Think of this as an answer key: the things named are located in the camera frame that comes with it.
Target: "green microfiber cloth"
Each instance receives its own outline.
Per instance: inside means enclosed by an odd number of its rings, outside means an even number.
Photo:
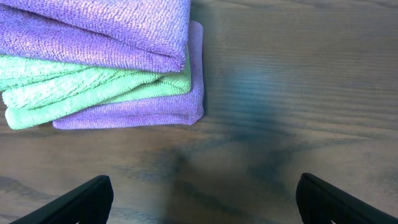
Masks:
[[[180,73],[91,67],[2,55],[0,90],[12,129],[29,128],[87,107],[188,93],[189,58]]]

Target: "folded towel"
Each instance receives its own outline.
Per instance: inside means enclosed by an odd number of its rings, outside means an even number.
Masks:
[[[40,108],[84,91],[112,91],[93,88],[121,77],[136,89],[103,103],[184,94],[190,90],[188,54],[187,59],[185,70],[180,73],[153,73],[3,55],[0,57],[0,90],[6,89],[2,94],[4,103],[14,109]]]
[[[202,26],[191,22],[189,36],[190,93],[93,106],[55,120],[53,126],[58,129],[96,129],[195,123],[203,116]]]
[[[191,22],[190,27],[194,26],[195,24],[196,22]],[[6,119],[8,125],[12,129],[29,128],[38,124],[46,123],[64,117],[66,115],[70,115],[72,113],[83,110],[90,106],[97,105],[99,103],[120,102],[132,99],[141,99],[144,97],[176,95],[186,93],[190,89],[190,66],[188,65],[186,66],[185,71],[182,72],[182,74],[179,76],[164,75],[162,73],[141,72],[145,73],[145,75],[141,75],[139,82],[137,82],[137,78],[135,77],[136,73],[132,75],[125,74],[121,76],[118,75],[121,72],[109,73],[105,74],[107,75],[107,78],[98,77],[101,82],[100,84],[98,84],[96,80],[90,79],[91,82],[95,82],[98,85],[94,85],[90,88],[84,89],[80,89],[80,87],[76,86],[84,85],[85,81],[83,79],[80,81],[76,81],[75,77],[72,80],[73,84],[68,85],[67,87],[61,87],[61,89],[68,89],[70,92],[57,94],[58,101],[51,103],[47,106],[36,107],[32,109],[30,109],[29,107],[34,105],[29,105],[26,108],[8,108],[6,110]],[[36,90],[39,90],[40,85],[45,85],[45,83],[50,82],[49,85],[52,88],[58,89],[59,85],[62,85],[61,82],[54,81],[58,78],[54,78],[53,80],[48,80],[43,83],[35,83],[32,85],[37,87]],[[28,86],[30,85],[5,91],[3,93],[3,100],[6,103],[9,103],[11,102],[11,100],[8,100],[9,97],[18,97],[17,95],[26,95],[27,93],[31,94],[30,91],[21,91],[20,93],[14,92],[15,90],[18,91],[18,89],[24,90]],[[45,98],[37,100],[36,106],[39,106],[44,101]]]
[[[0,0],[0,54],[179,72],[189,11],[190,0]]]

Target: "wooden surface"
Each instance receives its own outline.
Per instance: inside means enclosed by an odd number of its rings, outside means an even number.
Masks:
[[[0,223],[99,174],[108,223],[300,223],[311,172],[398,217],[398,3],[201,0],[205,117],[193,126],[7,127]]]

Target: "purple microfiber cloth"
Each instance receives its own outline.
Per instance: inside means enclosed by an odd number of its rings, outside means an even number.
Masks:
[[[190,0],[0,0],[0,54],[179,72]]]
[[[178,96],[98,105],[53,121],[57,129],[125,128],[160,124],[193,124],[203,116],[203,28],[192,22],[189,53],[192,89]]]

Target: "table surface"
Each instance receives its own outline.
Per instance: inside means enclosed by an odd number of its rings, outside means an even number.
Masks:
[[[205,116],[193,126],[8,128],[0,223],[109,175],[108,223],[300,223],[311,172],[398,217],[398,3],[199,0]]]

